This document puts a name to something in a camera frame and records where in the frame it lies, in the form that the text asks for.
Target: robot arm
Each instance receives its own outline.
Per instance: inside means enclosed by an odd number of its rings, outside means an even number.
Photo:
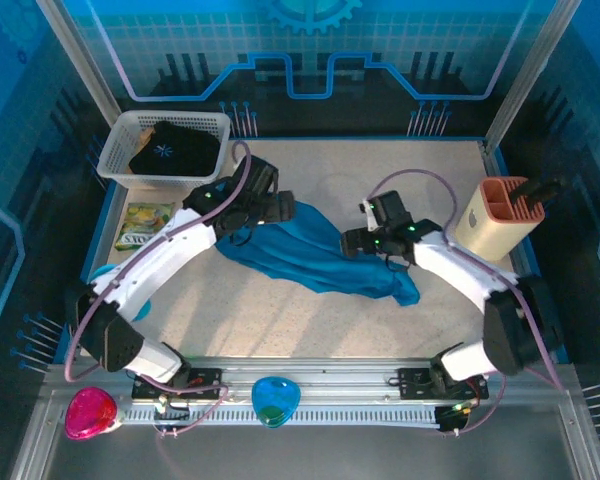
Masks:
[[[547,348],[561,344],[555,305],[542,279],[519,278],[460,246],[451,248],[440,226],[430,220],[413,221],[395,191],[365,201],[361,210],[367,215],[368,226],[342,235],[346,255],[362,251],[400,256],[445,280],[484,314],[481,341],[454,346],[432,360],[432,379],[440,389],[493,371],[514,375],[540,359],[512,288],[524,295]]]
[[[277,192],[278,171],[251,157],[251,167],[240,193],[225,210],[208,221],[187,227],[216,209],[236,189],[244,161],[229,178],[194,189],[165,227],[125,262],[83,287],[73,304],[76,319],[83,318],[93,300],[111,290],[97,308],[80,338],[80,345],[107,371],[131,370],[160,383],[186,386],[189,364],[164,343],[144,338],[129,324],[142,305],[193,257],[225,235],[243,227],[288,221],[295,214],[291,192]],[[119,273],[128,269],[122,280]]]

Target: snack package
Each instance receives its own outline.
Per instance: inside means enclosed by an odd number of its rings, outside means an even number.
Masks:
[[[116,250],[137,250],[164,227],[175,204],[130,203],[124,217]]]

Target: teal towel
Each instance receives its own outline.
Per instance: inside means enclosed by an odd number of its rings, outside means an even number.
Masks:
[[[247,238],[243,229],[234,242]],[[271,278],[298,282],[314,292],[342,292],[381,298],[391,295],[402,305],[418,303],[420,294],[405,271],[393,272],[373,255],[348,258],[340,251],[340,232],[314,207],[296,202],[293,220],[261,225],[241,247],[229,237],[216,247],[224,256]]]

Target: white plastic basket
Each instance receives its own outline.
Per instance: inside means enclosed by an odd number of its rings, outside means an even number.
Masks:
[[[135,155],[140,133],[162,120],[167,120],[174,125],[209,132],[220,141],[216,168],[211,175],[208,177],[170,177],[128,173],[127,167]],[[213,182],[218,177],[224,163],[230,130],[231,120],[224,113],[128,111],[118,117],[111,129],[100,154],[98,174],[101,177],[112,178],[129,189],[181,188],[193,190],[200,185]]]

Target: beige tabletop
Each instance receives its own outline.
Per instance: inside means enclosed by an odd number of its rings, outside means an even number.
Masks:
[[[426,168],[444,176],[461,209],[485,176],[473,141],[255,140],[249,145],[280,169],[281,189],[293,190],[297,200],[318,208],[341,231],[364,225],[361,199],[398,169]],[[400,192],[415,220],[443,224],[450,214],[448,194],[433,179],[402,177],[387,189]],[[185,196],[130,190],[126,202],[175,201],[181,207]],[[109,262],[128,255],[112,248]],[[508,259],[500,266],[511,269]],[[272,280],[212,248],[156,292],[151,313],[134,326],[186,356],[429,357],[480,338],[482,316],[465,297],[417,267],[410,275],[421,300],[400,307],[391,297],[317,294]]]

